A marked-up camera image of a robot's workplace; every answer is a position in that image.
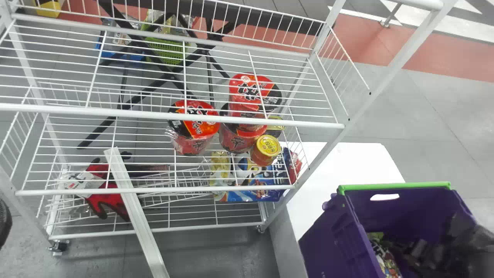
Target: white label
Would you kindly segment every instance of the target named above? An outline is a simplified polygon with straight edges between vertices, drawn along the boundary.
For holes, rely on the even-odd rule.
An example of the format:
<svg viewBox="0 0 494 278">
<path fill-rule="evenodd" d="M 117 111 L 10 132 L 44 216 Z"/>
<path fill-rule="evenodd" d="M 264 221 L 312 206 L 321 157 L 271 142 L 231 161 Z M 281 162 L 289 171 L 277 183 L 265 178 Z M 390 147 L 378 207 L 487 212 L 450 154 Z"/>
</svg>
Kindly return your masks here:
<svg viewBox="0 0 494 278">
<path fill-rule="evenodd" d="M 99 188 L 104 184 L 105 180 L 91 174 L 88 171 L 82 170 L 79 172 L 72 172 L 61 177 L 62 180 L 69 180 L 65 182 L 65 189 L 93 189 Z M 91 194 L 77 194 L 77 196 L 82 198 L 89 198 Z"/>
</svg>

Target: blue snack bag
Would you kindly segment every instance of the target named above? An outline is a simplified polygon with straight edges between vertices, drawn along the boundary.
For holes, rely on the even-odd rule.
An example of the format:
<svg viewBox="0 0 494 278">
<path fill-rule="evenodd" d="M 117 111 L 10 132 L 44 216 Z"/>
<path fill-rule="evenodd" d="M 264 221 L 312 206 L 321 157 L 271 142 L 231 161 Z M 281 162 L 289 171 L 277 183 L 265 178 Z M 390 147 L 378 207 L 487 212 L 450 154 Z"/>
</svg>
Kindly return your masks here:
<svg viewBox="0 0 494 278">
<path fill-rule="evenodd" d="M 302 163 L 297 154 L 283 148 L 282 152 L 267 167 L 255 164 L 248 153 L 242 153 L 234 157 L 233 171 L 230 179 L 237 180 L 237 186 L 244 185 L 289 185 L 290 181 L 296 181 L 296 175 L 300 171 Z M 214 194 L 214 199 L 220 202 L 256 202 L 279 201 L 285 189 L 276 190 L 238 190 L 222 191 Z"/>
</svg>

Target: gold can lid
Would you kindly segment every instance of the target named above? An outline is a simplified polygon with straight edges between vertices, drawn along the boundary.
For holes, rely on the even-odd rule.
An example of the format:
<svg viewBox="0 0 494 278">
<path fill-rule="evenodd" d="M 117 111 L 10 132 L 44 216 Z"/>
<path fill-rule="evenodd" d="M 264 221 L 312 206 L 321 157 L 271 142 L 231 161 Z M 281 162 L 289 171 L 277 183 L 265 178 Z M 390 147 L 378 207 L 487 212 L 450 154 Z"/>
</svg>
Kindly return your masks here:
<svg viewBox="0 0 494 278">
<path fill-rule="evenodd" d="M 281 146 L 278 139 L 271 135 L 262 135 L 257 139 L 255 143 L 257 149 L 264 155 L 277 156 L 280 153 Z"/>
</svg>

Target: caster wheel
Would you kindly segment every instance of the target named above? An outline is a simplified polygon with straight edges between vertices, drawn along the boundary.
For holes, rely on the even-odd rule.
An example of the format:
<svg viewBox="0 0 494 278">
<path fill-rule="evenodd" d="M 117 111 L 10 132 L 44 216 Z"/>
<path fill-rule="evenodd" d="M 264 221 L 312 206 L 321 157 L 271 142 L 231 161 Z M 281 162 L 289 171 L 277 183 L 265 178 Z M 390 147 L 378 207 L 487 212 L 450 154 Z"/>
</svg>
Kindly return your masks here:
<svg viewBox="0 0 494 278">
<path fill-rule="evenodd" d="M 53 256 L 61 256 L 69 248 L 69 243 L 68 240 L 55 240 L 53 245 L 47 249 L 52 252 Z"/>
<path fill-rule="evenodd" d="M 266 232 L 266 230 L 261 229 L 261 226 L 256 226 L 255 229 L 259 234 L 264 234 Z"/>
<path fill-rule="evenodd" d="M 58 250 L 60 250 L 60 252 L 66 251 L 67 248 L 69 248 L 69 244 L 68 243 L 61 242 L 61 243 L 58 244 Z"/>
</svg>

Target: red noodle cup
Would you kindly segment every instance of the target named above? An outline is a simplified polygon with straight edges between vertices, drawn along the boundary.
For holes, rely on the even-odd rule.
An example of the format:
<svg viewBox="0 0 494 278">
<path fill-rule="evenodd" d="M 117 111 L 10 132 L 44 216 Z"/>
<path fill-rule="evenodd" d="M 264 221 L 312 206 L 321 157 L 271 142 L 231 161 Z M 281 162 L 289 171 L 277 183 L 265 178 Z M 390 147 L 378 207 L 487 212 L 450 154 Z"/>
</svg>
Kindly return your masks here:
<svg viewBox="0 0 494 278">
<path fill-rule="evenodd" d="M 185 114 L 185 100 L 179 100 L 172 105 L 170 113 Z M 187 114 L 218 116 L 211 105 L 200 100 L 187 100 Z M 168 123 L 175 131 L 173 146 L 182 155 L 198 155 L 207 148 L 213 136 L 218 132 L 220 124 L 205 121 L 169 120 Z"/>
<path fill-rule="evenodd" d="M 226 114 L 228 114 L 228 116 L 231 116 L 231 115 L 230 115 L 230 112 L 228 112 L 228 113 L 225 113 L 225 112 L 224 112 L 224 111 L 226 111 L 226 110 L 229 110 L 229 109 L 228 109 L 228 103 L 225 103 L 225 104 L 223 105 L 223 107 L 221 107 L 221 110 L 222 110 L 222 111 L 220 112 L 220 115 L 221 115 L 221 116 L 224 116 L 224 115 L 226 115 Z M 238 126 L 239 126 L 239 128 L 240 128 L 240 129 L 243 129 L 243 130 L 245 130 L 245 131 L 256 131 L 256 130 L 258 130 L 258 129 L 260 129 L 260 128 L 262 128 L 262 127 L 263 127 L 263 125 L 249 125 L 249 124 L 238 124 Z"/>
<path fill-rule="evenodd" d="M 282 102 L 278 86 L 268 78 L 252 73 L 239 73 L 230 79 L 229 112 L 232 117 L 263 118 L 264 110 L 257 89 L 261 87 L 262 103 L 266 114 L 273 112 Z"/>
<path fill-rule="evenodd" d="M 221 116 L 227 114 L 225 108 L 226 106 L 223 106 L 223 110 L 220 111 Z M 229 152 L 243 153 L 250 150 L 267 128 L 267 125 L 261 125 L 260 128 L 250 131 L 241 128 L 239 124 L 222 123 L 219 128 L 219 142 Z"/>
</svg>

